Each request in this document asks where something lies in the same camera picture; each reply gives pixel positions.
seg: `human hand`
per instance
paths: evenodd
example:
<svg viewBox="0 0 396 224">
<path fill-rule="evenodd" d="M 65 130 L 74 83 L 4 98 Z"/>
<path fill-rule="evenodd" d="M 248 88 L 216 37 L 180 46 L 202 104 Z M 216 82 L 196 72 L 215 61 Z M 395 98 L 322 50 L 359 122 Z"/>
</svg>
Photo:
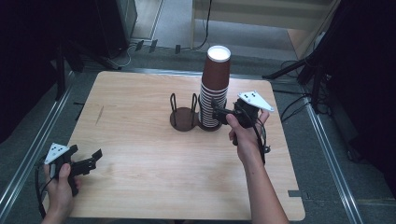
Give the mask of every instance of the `human hand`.
<svg viewBox="0 0 396 224">
<path fill-rule="evenodd" d="M 44 165 L 44 173 L 46 175 L 47 190 L 49 192 L 49 209 L 42 223 L 63 223 L 70 215 L 74 207 L 74 199 L 72 190 L 68 183 L 70 175 L 70 164 L 65 163 L 59 172 L 58 180 L 50 181 L 50 166 Z M 75 179 L 77 188 L 79 189 L 81 182 Z"/>
<path fill-rule="evenodd" d="M 269 118 L 270 114 L 266 110 L 262 110 L 262 113 L 260 114 L 258 120 L 256 122 L 256 128 L 259 131 L 259 134 L 261 134 L 262 131 L 262 124 L 267 121 Z M 253 128 L 248 128 L 245 129 L 243 128 L 239 122 L 238 119 L 233 115 L 233 114 L 228 114 L 226 116 L 226 119 L 230 126 L 232 127 L 229 137 L 230 140 L 233 141 L 235 137 L 238 139 L 238 157 L 241 160 L 242 163 L 246 164 L 247 162 L 260 158 L 261 159 L 261 154 L 259 151 L 259 146 L 258 146 L 258 139 L 257 135 L 254 132 Z"/>
</svg>

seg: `black equipment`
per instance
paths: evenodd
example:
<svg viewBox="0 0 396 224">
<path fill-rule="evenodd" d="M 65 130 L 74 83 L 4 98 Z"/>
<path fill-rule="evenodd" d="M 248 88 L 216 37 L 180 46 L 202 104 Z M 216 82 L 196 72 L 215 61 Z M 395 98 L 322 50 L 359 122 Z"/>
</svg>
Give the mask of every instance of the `black equipment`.
<svg viewBox="0 0 396 224">
<path fill-rule="evenodd" d="M 349 158 L 383 173 L 396 198 L 395 11 L 394 1 L 359 1 L 337 32 L 326 73 Z"/>
<path fill-rule="evenodd" d="M 258 113 L 260 109 L 254 105 L 247 104 L 242 99 L 238 99 L 235 103 L 233 103 L 234 110 L 229 110 L 219 106 L 218 102 L 214 99 L 212 99 L 211 105 L 213 108 L 212 118 L 218 120 L 222 124 L 227 125 L 228 121 L 226 116 L 228 114 L 233 114 L 238 119 L 239 124 L 243 128 L 253 128 L 257 135 L 257 142 L 260 154 L 262 155 L 262 162 L 265 164 L 265 153 L 268 153 L 271 149 L 266 145 L 264 125 L 261 124 L 262 135 L 264 136 L 264 144 L 262 143 L 262 137 L 256 128 L 256 122 L 258 120 Z M 233 138 L 233 145 L 238 146 L 236 136 Z"/>
<path fill-rule="evenodd" d="M 76 145 L 73 145 L 70 147 L 68 151 L 66 151 L 64 154 L 62 154 L 60 157 L 58 157 L 55 161 L 51 162 L 49 164 L 50 166 L 50 181 L 52 179 L 58 179 L 59 178 L 59 172 L 61 171 L 62 166 L 65 163 L 69 163 L 71 167 L 70 175 L 67 178 L 69 182 L 69 186 L 72 190 L 72 195 L 76 196 L 78 194 L 78 189 L 76 186 L 76 182 L 74 177 L 76 175 L 88 175 L 91 170 L 96 169 L 96 162 L 99 161 L 99 159 L 102 158 L 102 149 L 97 150 L 95 153 L 92 154 L 92 157 L 84 160 L 84 161 L 77 161 L 77 162 L 72 162 L 71 156 L 78 151 L 78 147 Z M 45 189 L 45 187 L 50 183 L 50 181 L 46 184 L 46 186 L 40 190 L 39 184 L 38 184 L 38 172 L 39 168 L 43 165 L 43 160 L 40 159 L 38 163 L 35 166 L 35 193 L 36 197 L 38 199 L 38 210 L 41 214 L 41 216 L 44 218 L 46 216 L 46 211 L 44 209 L 42 201 L 42 192 Z"/>
<path fill-rule="evenodd" d="M 134 0 L 65 1 L 62 13 L 66 38 L 107 58 L 129 47 L 137 19 Z"/>
<path fill-rule="evenodd" d="M 312 99 L 311 105 L 316 113 L 318 113 L 318 95 L 320 88 L 320 81 L 322 80 L 325 70 L 325 63 L 329 60 L 329 54 L 331 50 L 334 48 L 333 40 L 334 36 L 338 35 L 337 32 L 339 27 L 345 22 L 345 19 L 349 13 L 349 11 L 354 7 L 356 3 L 352 4 L 344 4 L 345 1 L 340 3 L 340 7 L 335 11 L 332 22 L 329 26 L 328 31 L 322 37 L 321 41 L 318 43 L 317 47 L 313 50 L 313 52 L 307 57 L 293 63 L 269 76 L 262 76 L 262 78 L 266 79 L 276 79 L 283 75 L 286 75 L 288 72 L 291 72 L 300 67 L 304 67 L 297 77 L 298 83 L 301 85 L 305 85 L 309 82 L 309 80 L 314 77 L 313 90 L 312 90 Z"/>
</svg>

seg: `wire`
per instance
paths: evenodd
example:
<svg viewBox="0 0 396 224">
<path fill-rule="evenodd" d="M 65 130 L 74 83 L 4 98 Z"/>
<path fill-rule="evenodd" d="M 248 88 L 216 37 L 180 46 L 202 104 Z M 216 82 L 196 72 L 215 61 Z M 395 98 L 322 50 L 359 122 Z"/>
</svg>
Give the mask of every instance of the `wire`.
<svg viewBox="0 0 396 224">
<path fill-rule="evenodd" d="M 132 44 L 127 50 L 126 53 L 128 54 L 128 63 L 126 64 L 117 64 L 115 62 L 113 62 L 111 59 L 107 59 L 109 62 L 113 63 L 114 65 L 118 66 L 118 67 L 125 67 L 127 66 L 130 62 L 131 62 L 131 54 L 129 53 L 129 49 L 131 49 L 132 47 L 136 46 L 136 44 Z"/>
<path fill-rule="evenodd" d="M 260 150 L 260 154 L 262 155 L 262 163 L 265 164 L 265 151 L 266 151 L 265 149 L 267 149 L 267 146 L 265 145 L 266 144 L 266 139 L 264 139 L 264 144 L 263 144 L 262 143 L 262 137 L 260 136 L 259 131 L 257 130 L 256 123 L 250 118 L 250 116 L 242 108 L 242 106 L 240 106 L 238 104 L 235 104 L 235 105 L 238 107 L 238 109 L 240 109 L 242 111 L 242 113 L 244 114 L 245 118 L 250 120 L 250 125 L 253 127 L 254 133 L 257 136 L 257 144 L 258 144 L 258 147 L 259 147 L 259 150 Z"/>
<path fill-rule="evenodd" d="M 205 26 L 205 21 L 204 21 L 204 20 L 202 20 L 202 25 L 204 26 L 204 29 L 206 30 L 206 27 L 207 27 L 207 26 Z M 206 42 L 206 44 L 208 45 L 209 48 L 212 46 L 212 45 L 210 44 L 210 42 L 207 41 L 207 38 L 205 39 L 205 42 Z"/>
<path fill-rule="evenodd" d="M 265 130 L 264 123 L 262 123 L 262 121 L 259 118 L 257 118 L 257 121 L 260 124 L 260 126 L 262 127 L 262 139 L 264 140 L 263 150 L 264 150 L 264 153 L 267 153 L 270 150 L 270 147 L 267 146 L 267 131 Z"/>
<path fill-rule="evenodd" d="M 328 81 L 329 81 L 329 79 L 326 76 L 323 76 L 323 78 L 321 79 L 321 81 L 319 83 L 319 85 L 320 85 L 319 86 L 319 93 L 318 93 L 318 99 L 316 101 L 317 112 L 319 114 L 323 114 L 323 115 L 330 115 L 331 114 L 331 111 L 329 110 L 330 107 L 328 105 L 328 99 L 329 99 L 330 93 L 327 91 L 327 87 L 326 87 L 326 84 L 327 84 Z M 323 108 L 320 109 L 318 107 L 318 105 L 322 105 L 322 107 L 325 107 L 324 111 L 323 111 Z"/>
<path fill-rule="evenodd" d="M 142 45 L 142 49 L 150 49 L 151 45 Z M 172 49 L 175 50 L 175 48 L 168 48 L 168 47 L 161 47 L 161 46 L 156 46 L 155 49 Z"/>
<path fill-rule="evenodd" d="M 43 189 L 42 189 L 41 192 L 40 192 L 40 196 L 41 196 L 41 197 L 43 197 L 44 190 L 46 190 L 46 187 L 49 185 L 49 183 L 50 183 L 53 179 L 54 179 L 54 178 L 51 178 L 51 179 L 49 180 L 49 182 L 47 182 L 47 184 L 44 185 Z"/>
<path fill-rule="evenodd" d="M 312 95 L 311 93 L 304 93 L 304 92 L 297 92 L 297 91 L 280 91 L 280 90 L 273 90 L 273 92 L 287 93 L 287 94 L 294 94 L 294 95 L 305 95 L 305 96 L 310 96 L 310 95 Z"/>
<path fill-rule="evenodd" d="M 37 197 L 37 201 L 38 201 L 38 211 L 40 212 L 42 218 L 46 216 L 46 210 L 44 209 L 44 205 L 42 203 L 43 191 L 42 190 L 40 191 L 40 187 L 38 184 L 38 172 L 40 171 L 40 166 L 43 164 L 45 157 L 46 156 L 41 157 L 35 164 L 35 196 Z"/>
<path fill-rule="evenodd" d="M 192 49 L 190 49 L 190 48 L 182 48 L 182 49 L 198 50 L 198 49 L 201 49 L 204 46 L 204 44 L 206 43 L 207 37 L 209 36 L 209 19 L 210 19 L 211 9 L 212 9 L 212 0 L 210 0 L 210 2 L 209 2 L 209 10 L 207 11 L 206 28 L 205 28 L 205 40 L 204 40 L 204 42 L 200 46 L 192 48 Z"/>
<path fill-rule="evenodd" d="M 286 121 L 287 119 L 291 118 L 292 116 L 296 115 L 297 113 L 299 113 L 306 105 L 309 105 L 310 103 L 306 103 L 305 105 L 303 105 L 302 107 L 298 108 L 297 110 L 293 111 L 291 113 L 291 115 L 287 116 L 285 119 L 283 119 L 283 117 L 285 116 L 286 112 L 289 110 L 289 108 L 296 104 L 297 102 L 299 102 L 301 99 L 304 99 L 305 97 L 308 97 L 306 95 L 303 95 L 301 97 L 299 97 L 297 100 L 293 101 L 291 104 L 289 104 L 286 109 L 282 112 L 282 115 L 280 116 L 280 120 L 281 122 Z"/>
<path fill-rule="evenodd" d="M 207 25 L 205 25 L 205 20 L 202 20 L 202 25 L 204 27 L 204 30 L 206 30 Z"/>
</svg>

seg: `wooden table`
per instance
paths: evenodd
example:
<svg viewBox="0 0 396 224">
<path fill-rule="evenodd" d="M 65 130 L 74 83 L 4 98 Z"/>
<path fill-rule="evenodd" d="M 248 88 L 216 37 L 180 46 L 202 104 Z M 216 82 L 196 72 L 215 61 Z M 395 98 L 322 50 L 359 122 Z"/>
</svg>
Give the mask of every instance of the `wooden table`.
<svg viewBox="0 0 396 224">
<path fill-rule="evenodd" d="M 250 219 L 244 169 L 228 140 L 230 126 L 182 133 L 170 124 L 171 93 L 177 107 L 190 107 L 200 84 L 200 77 L 98 75 L 69 146 L 78 145 L 76 161 L 99 148 L 103 158 L 81 177 L 72 217 Z M 302 220 L 301 198 L 288 194 L 298 186 L 271 84 L 231 78 L 227 107 L 238 92 L 253 90 L 276 110 L 265 124 L 272 149 L 266 169 L 288 218 Z"/>
</svg>

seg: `black cable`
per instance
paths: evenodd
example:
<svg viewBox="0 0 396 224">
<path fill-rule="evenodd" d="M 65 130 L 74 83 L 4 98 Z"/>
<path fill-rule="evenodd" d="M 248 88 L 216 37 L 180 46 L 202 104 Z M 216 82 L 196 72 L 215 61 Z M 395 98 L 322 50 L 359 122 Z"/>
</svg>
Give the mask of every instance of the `black cable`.
<svg viewBox="0 0 396 224">
<path fill-rule="evenodd" d="M 327 114 L 330 115 L 331 112 L 329 111 L 329 105 L 328 105 L 328 99 L 329 99 L 329 92 L 327 91 L 326 84 L 328 82 L 328 79 L 326 76 L 323 76 L 321 81 L 320 81 L 320 86 L 319 86 L 319 93 L 318 93 L 318 100 L 317 100 L 317 105 L 322 105 L 322 107 L 327 107 L 324 108 L 325 112 L 319 109 L 317 106 L 317 112 L 319 114 Z"/>
<path fill-rule="evenodd" d="M 296 104 L 297 102 L 299 102 L 301 99 L 304 99 L 305 97 L 308 97 L 308 96 L 303 95 L 303 96 L 299 97 L 297 100 L 293 101 L 291 104 L 289 104 L 289 105 L 286 107 L 286 109 L 282 112 L 282 115 L 280 116 L 280 121 L 281 121 L 281 122 L 285 121 L 285 120 L 283 120 L 283 116 L 285 116 L 286 111 L 288 111 L 288 109 L 289 109 L 292 105 Z"/>
<path fill-rule="evenodd" d="M 270 147 L 267 146 L 267 131 L 265 130 L 264 123 L 262 123 L 262 121 L 259 118 L 257 118 L 257 121 L 262 127 L 262 139 L 264 140 L 263 149 L 264 149 L 264 153 L 267 153 L 270 150 Z"/>
<path fill-rule="evenodd" d="M 142 49 L 149 49 L 149 48 L 151 48 L 151 45 L 142 45 Z M 161 47 L 161 46 L 156 46 L 155 49 L 172 49 L 172 50 L 175 50 L 174 48 Z"/>
<path fill-rule="evenodd" d="M 202 25 L 204 26 L 204 30 L 206 30 L 206 27 L 208 27 L 208 26 L 205 25 L 205 21 L 204 20 L 202 20 Z M 207 42 L 207 40 L 205 42 L 207 43 L 208 47 L 210 48 L 211 47 L 210 42 Z"/>
<path fill-rule="evenodd" d="M 38 172 L 40 171 L 40 166 L 43 164 L 43 161 L 45 158 L 46 158 L 46 156 L 41 157 L 38 160 L 38 162 L 35 164 L 35 196 L 37 197 L 37 201 L 38 201 L 38 211 L 40 212 L 40 215 L 42 218 L 44 218 L 46 216 L 46 210 L 44 209 L 44 205 L 41 201 L 42 200 L 42 191 L 40 192 L 40 187 L 39 187 L 39 183 L 38 183 Z"/>
<path fill-rule="evenodd" d="M 190 49 L 190 48 L 182 48 L 182 49 L 198 50 L 198 49 L 200 49 L 201 47 L 204 46 L 204 44 L 206 43 L 207 37 L 209 36 L 209 19 L 210 19 L 210 11 L 211 11 L 211 9 L 212 9 L 212 0 L 210 0 L 210 2 L 209 2 L 209 10 L 207 11 L 205 40 L 204 40 L 204 42 L 200 46 L 192 48 L 192 49 Z"/>
<path fill-rule="evenodd" d="M 49 182 L 47 182 L 47 184 L 44 185 L 43 189 L 41 189 L 41 192 L 40 192 L 41 197 L 43 197 L 44 190 L 46 190 L 47 186 L 49 185 L 49 183 L 50 183 L 52 180 L 53 180 L 53 178 L 51 178 L 51 179 L 49 180 Z"/>
<path fill-rule="evenodd" d="M 300 112 L 303 110 L 303 108 L 306 107 L 306 106 L 309 105 L 309 104 L 310 104 L 310 103 L 307 102 L 307 103 L 305 103 L 304 105 L 300 106 L 298 109 L 294 110 L 289 116 L 287 116 L 287 117 L 285 117 L 284 119 L 282 119 L 281 122 L 284 122 L 284 121 L 286 121 L 287 119 L 293 117 L 294 115 L 300 113 Z"/>
<path fill-rule="evenodd" d="M 257 144 L 259 147 L 259 151 L 260 154 L 262 155 L 262 163 L 265 164 L 265 149 L 266 149 L 266 139 L 264 139 L 264 144 L 262 143 L 262 137 L 259 134 L 259 131 L 257 130 L 256 127 L 256 123 L 250 118 L 250 116 L 248 115 L 248 113 L 238 104 L 235 104 L 237 107 L 239 107 L 239 109 L 242 111 L 242 113 L 244 114 L 244 116 L 246 117 L 246 119 L 250 120 L 250 125 L 253 127 L 254 133 L 257 136 Z"/>
<path fill-rule="evenodd" d="M 310 96 L 310 95 L 312 95 L 311 93 L 304 93 L 304 92 L 297 92 L 297 91 L 279 91 L 279 90 L 273 90 L 273 92 L 287 93 L 287 94 L 295 94 L 295 95 L 305 95 L 305 96 Z"/>
</svg>

